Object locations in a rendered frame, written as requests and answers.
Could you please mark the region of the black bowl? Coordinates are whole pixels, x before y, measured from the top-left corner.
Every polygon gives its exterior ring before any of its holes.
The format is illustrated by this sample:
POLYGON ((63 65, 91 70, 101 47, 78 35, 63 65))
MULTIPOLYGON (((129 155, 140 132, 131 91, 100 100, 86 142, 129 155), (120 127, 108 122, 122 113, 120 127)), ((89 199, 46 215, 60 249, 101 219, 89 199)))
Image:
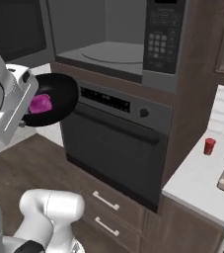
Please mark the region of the black bowl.
POLYGON ((35 94, 47 94, 52 109, 41 114, 30 110, 23 116, 28 127, 46 127, 62 121, 72 113, 79 98, 77 82, 62 73, 45 73, 36 76, 38 90, 35 94))

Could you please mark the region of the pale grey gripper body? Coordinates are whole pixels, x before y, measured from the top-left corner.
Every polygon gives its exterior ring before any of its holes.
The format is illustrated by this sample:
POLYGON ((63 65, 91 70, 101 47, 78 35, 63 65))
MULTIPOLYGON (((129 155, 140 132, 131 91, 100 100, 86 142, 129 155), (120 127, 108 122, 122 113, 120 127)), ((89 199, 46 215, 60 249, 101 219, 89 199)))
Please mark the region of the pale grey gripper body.
POLYGON ((0 111, 0 142, 5 145, 10 143, 19 123, 28 110, 37 88, 37 80, 34 76, 31 76, 24 89, 16 86, 16 90, 5 98, 0 111))

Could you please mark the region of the red cup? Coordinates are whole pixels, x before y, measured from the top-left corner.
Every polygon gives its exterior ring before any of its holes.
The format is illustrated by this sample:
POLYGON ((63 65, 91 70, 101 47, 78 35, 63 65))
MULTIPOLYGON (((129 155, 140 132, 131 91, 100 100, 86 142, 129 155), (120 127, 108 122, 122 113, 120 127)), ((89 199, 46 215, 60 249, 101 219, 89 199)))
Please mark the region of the red cup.
POLYGON ((213 151, 216 140, 214 138, 207 138, 204 142, 204 150, 203 153, 205 155, 210 155, 213 151))

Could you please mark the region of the brown drawer front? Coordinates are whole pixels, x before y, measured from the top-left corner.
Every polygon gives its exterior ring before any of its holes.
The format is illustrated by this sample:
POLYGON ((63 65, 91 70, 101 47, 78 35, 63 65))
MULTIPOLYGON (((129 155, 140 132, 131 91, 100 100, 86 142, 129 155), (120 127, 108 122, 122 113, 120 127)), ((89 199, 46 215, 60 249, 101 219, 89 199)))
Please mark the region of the brown drawer front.
POLYGON ((120 218, 124 223, 131 226, 133 229, 141 232, 143 229, 144 209, 142 206, 121 194, 109 185, 101 182, 93 176, 82 173, 79 175, 81 190, 84 195, 93 202, 94 206, 101 208, 108 214, 120 218), (93 197, 93 193, 98 191, 100 196, 112 204, 119 204, 120 208, 115 211, 93 197))
POLYGON ((132 231, 127 225, 122 224, 120 220, 111 216, 106 216, 104 214, 84 214, 81 220, 90 224, 99 232, 112 239, 116 244, 122 246, 129 253, 140 252, 141 237, 136 232, 132 231), (99 226, 97 223, 95 223, 94 219, 96 216, 99 216, 102 222, 104 222, 108 226, 119 230, 119 236, 113 236, 108 231, 99 226))

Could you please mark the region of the brown tall oven cupboard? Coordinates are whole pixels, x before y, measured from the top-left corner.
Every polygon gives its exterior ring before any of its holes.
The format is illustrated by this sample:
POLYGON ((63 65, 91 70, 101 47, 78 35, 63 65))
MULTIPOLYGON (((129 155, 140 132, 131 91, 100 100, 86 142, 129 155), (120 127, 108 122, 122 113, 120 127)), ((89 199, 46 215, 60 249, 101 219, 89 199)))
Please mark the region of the brown tall oven cupboard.
POLYGON ((53 69, 80 81, 112 88, 173 109, 161 189, 206 131, 218 84, 216 70, 224 35, 224 0, 187 0, 174 93, 107 76, 56 60, 53 69))

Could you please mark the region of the grey microwave oven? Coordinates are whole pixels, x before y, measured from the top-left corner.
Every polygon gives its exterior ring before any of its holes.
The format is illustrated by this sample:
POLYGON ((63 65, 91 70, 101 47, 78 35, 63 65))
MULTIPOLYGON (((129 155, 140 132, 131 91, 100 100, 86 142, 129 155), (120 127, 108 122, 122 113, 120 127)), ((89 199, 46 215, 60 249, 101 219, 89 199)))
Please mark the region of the grey microwave oven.
POLYGON ((174 93, 187 0, 48 0, 55 55, 174 93))

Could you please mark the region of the brown base cupboard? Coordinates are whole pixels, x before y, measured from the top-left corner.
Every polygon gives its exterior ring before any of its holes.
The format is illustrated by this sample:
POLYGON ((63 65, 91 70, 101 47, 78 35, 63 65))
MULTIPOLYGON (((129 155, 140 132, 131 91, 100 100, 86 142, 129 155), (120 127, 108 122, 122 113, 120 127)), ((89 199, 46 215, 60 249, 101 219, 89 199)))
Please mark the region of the brown base cupboard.
POLYGON ((162 196, 147 211, 140 253, 217 253, 224 227, 162 196))

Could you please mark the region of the dark grey oven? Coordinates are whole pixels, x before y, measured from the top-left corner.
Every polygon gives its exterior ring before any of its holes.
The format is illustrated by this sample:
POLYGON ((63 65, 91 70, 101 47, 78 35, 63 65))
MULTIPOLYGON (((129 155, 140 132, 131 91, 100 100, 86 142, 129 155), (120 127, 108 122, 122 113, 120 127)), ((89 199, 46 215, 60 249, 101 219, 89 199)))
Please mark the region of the dark grey oven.
POLYGON ((68 161, 155 211, 173 109, 80 81, 75 110, 61 122, 68 161), (141 118, 139 111, 149 116, 141 118))

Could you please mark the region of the purple onion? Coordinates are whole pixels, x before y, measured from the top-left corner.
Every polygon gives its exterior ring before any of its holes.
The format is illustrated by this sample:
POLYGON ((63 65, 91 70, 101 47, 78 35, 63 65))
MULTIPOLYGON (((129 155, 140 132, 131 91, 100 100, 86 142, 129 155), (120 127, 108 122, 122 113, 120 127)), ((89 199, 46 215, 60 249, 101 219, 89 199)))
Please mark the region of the purple onion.
POLYGON ((41 114, 52 109, 50 97, 47 94, 40 94, 33 97, 29 110, 32 114, 41 114))

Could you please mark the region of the dark microwave door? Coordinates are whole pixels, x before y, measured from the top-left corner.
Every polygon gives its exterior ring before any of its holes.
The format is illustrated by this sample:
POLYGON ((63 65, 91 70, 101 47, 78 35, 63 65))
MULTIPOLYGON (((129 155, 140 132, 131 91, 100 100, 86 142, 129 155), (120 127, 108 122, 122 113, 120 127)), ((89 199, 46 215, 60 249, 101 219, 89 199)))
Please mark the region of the dark microwave door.
POLYGON ((47 0, 0 0, 0 55, 29 68, 54 61, 47 0))

